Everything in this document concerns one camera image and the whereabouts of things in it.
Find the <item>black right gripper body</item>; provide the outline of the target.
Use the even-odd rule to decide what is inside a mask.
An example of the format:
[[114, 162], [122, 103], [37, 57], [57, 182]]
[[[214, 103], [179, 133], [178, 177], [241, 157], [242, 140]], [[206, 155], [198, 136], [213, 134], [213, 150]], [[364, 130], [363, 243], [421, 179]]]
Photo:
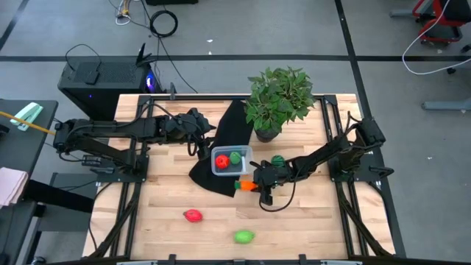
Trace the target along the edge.
[[258, 185], [257, 192], [268, 191], [276, 186], [293, 182], [293, 170], [287, 164], [284, 167], [275, 167], [271, 163], [262, 163], [263, 169], [256, 169], [253, 182]]

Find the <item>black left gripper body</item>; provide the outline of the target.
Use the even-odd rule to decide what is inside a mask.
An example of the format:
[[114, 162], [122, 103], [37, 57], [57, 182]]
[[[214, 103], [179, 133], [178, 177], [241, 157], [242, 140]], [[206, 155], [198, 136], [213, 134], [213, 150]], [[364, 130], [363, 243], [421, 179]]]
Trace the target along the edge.
[[208, 119], [195, 107], [187, 113], [172, 116], [165, 124], [166, 140], [169, 143], [200, 142], [205, 139], [206, 133], [214, 129], [216, 127], [209, 124]]

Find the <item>orange toy carrot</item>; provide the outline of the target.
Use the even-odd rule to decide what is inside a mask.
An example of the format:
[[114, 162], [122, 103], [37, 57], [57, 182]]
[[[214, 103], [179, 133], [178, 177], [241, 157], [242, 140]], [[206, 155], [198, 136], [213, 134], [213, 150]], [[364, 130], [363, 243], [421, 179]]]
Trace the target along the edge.
[[258, 185], [248, 180], [238, 180], [234, 183], [234, 188], [242, 191], [257, 191]]

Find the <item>red toy pepper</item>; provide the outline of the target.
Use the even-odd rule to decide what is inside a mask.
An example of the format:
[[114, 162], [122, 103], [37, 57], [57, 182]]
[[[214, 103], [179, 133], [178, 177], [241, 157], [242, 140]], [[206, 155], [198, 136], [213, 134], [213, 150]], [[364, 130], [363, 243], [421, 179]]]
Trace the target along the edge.
[[202, 213], [196, 209], [189, 209], [185, 211], [183, 216], [189, 222], [201, 222], [203, 220]]

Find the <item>clear plastic tupperware container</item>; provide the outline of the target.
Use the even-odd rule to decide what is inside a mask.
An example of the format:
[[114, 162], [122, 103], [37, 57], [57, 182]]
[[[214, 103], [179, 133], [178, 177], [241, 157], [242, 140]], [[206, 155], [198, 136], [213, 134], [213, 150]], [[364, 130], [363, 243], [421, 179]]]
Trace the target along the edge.
[[[230, 156], [231, 152], [240, 152], [242, 160], [239, 164], [230, 165], [226, 169], [217, 169], [215, 165], [215, 158], [218, 155]], [[238, 145], [238, 146], [217, 146], [211, 151], [211, 170], [216, 176], [220, 177], [232, 177], [251, 174], [255, 167], [249, 164], [253, 159], [252, 148], [248, 145]]]

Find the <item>black cloth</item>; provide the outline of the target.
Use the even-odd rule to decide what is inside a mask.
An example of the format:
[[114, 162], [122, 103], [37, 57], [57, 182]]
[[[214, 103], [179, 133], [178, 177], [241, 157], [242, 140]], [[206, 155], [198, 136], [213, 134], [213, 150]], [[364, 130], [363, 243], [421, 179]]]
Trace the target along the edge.
[[[249, 143], [253, 124], [246, 122], [244, 107], [245, 104], [240, 100], [233, 101], [228, 107], [217, 126], [215, 140], [209, 148], [209, 155], [215, 147], [247, 145]], [[199, 160], [190, 170], [189, 177], [198, 186], [228, 197], [234, 197], [236, 193], [234, 182], [239, 179], [239, 176], [216, 176], [212, 172], [210, 157]]]

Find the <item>dark plant pot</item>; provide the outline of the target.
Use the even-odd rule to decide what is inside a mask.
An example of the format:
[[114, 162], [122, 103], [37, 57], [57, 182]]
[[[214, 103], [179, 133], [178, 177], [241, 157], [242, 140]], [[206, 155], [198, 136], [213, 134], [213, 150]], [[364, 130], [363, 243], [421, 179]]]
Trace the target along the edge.
[[280, 134], [280, 132], [270, 128], [270, 129], [255, 130], [255, 134], [257, 136], [257, 139], [260, 142], [268, 143], [272, 141], [274, 138], [276, 138]]

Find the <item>green leafy toy vegetable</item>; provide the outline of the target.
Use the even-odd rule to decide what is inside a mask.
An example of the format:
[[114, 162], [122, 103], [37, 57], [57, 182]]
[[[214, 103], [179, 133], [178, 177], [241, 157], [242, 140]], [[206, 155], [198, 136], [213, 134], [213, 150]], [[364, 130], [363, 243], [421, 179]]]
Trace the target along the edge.
[[238, 230], [233, 236], [233, 240], [237, 244], [249, 244], [254, 238], [255, 233], [250, 230]]

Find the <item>black computer tower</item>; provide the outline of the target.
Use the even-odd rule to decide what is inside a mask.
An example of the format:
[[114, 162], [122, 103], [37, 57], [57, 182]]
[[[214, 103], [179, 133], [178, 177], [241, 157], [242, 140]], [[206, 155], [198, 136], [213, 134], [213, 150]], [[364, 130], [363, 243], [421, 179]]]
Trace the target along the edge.
[[122, 94], [162, 91], [150, 63], [133, 57], [74, 58], [63, 69], [57, 87], [97, 121], [114, 119]]

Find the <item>mint green stapler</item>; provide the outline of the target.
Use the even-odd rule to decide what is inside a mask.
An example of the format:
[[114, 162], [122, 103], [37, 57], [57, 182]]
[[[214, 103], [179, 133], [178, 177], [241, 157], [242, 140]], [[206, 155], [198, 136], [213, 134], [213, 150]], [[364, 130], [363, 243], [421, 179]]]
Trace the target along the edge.
[[[21, 109], [18, 113], [16, 113], [15, 117], [29, 123], [33, 123], [34, 120], [39, 116], [42, 112], [43, 107], [35, 102], [30, 102], [26, 107]], [[29, 129], [29, 125], [23, 124], [15, 119], [11, 119], [10, 123], [16, 126], [21, 131], [27, 131]]]

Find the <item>yellow pencil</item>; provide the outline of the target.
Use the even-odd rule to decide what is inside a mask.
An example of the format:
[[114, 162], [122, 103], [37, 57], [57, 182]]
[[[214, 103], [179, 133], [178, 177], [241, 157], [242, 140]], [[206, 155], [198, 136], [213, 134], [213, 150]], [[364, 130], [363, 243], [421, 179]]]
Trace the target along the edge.
[[23, 120], [23, 119], [16, 118], [15, 116], [10, 115], [9, 113], [5, 113], [5, 112], [3, 112], [3, 111], [0, 111], [0, 116], [4, 116], [4, 117], [6, 117], [6, 118], [13, 119], [13, 120], [15, 120], [15, 121], [18, 121], [20, 124], [28, 125], [29, 127], [34, 128], [34, 129], [36, 129], [36, 130], [39, 130], [39, 131], [41, 131], [41, 132], [44, 132], [44, 133], [47, 133], [47, 134], [50, 134], [50, 135], [56, 135], [56, 133], [55, 133], [55, 132], [52, 132], [51, 130], [48, 130], [48, 129], [43, 128], [43, 127], [40, 127], [40, 126], [38, 126], [38, 125], [36, 125], [36, 124], [30, 123], [30, 122], [25, 121], [25, 120]]

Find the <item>dark side table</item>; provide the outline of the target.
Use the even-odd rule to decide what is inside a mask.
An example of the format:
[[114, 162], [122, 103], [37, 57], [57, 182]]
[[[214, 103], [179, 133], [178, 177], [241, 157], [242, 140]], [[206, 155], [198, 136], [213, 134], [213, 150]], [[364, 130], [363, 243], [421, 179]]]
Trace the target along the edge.
[[[0, 117], [0, 125], [10, 129], [0, 138], [0, 168], [17, 169], [32, 175], [46, 134], [32, 128], [20, 131], [5, 117]], [[19, 201], [0, 208], [0, 265], [15, 265], [35, 208], [34, 201]]]

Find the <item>pink cloth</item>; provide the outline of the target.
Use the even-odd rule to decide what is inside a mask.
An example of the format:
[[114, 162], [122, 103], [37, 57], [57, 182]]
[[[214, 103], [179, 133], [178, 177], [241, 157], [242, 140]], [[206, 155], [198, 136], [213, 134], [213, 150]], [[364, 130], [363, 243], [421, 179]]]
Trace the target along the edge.
[[28, 176], [27, 172], [6, 167], [0, 168], [0, 209], [19, 201]]

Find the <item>grey desk foot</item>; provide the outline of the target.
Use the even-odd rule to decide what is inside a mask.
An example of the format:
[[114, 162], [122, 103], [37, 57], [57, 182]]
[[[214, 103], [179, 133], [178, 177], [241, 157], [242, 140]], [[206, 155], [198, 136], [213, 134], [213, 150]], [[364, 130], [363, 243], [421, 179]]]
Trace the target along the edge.
[[471, 111], [471, 98], [458, 101], [427, 101], [422, 103], [424, 110]]

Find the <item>black metal table frame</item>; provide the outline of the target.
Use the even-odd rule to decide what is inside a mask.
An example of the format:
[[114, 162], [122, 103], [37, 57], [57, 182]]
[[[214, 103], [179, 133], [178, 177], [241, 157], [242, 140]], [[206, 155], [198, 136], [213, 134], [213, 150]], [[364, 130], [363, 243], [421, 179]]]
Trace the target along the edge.
[[[176, 100], [167, 95], [153, 95], [157, 103], [172, 114], [186, 113], [196, 107], [217, 126], [231, 102], [229, 94], [180, 94]], [[303, 121], [283, 125], [283, 132], [263, 144], [252, 132], [249, 145], [257, 162], [273, 155], [292, 158], [308, 155], [327, 142], [322, 107], [326, 107], [330, 126], [334, 126], [334, 96], [344, 128], [347, 111], [360, 117], [355, 94], [315, 95], [314, 109]], [[130, 250], [135, 260], [164, 260], [176, 254], [176, 262], [203, 260], [294, 260], [299, 254], [307, 259], [347, 258], [347, 237], [334, 182], [327, 164], [322, 164], [307, 180], [297, 184], [294, 200], [287, 209], [268, 213], [258, 206], [258, 195], [237, 191], [226, 197], [207, 191], [188, 176], [198, 161], [190, 157], [186, 144], [150, 145], [148, 177], [145, 183], [121, 183], [106, 188], [96, 199], [91, 216], [91, 230], [96, 242], [103, 243], [115, 221], [124, 212], [137, 188], [137, 206], [121, 230], [116, 255]], [[356, 183], [361, 217], [382, 248], [404, 256], [402, 239], [394, 241], [379, 193], [366, 183]], [[202, 212], [201, 222], [189, 222], [183, 212]], [[237, 244], [237, 230], [255, 232], [249, 244]]]

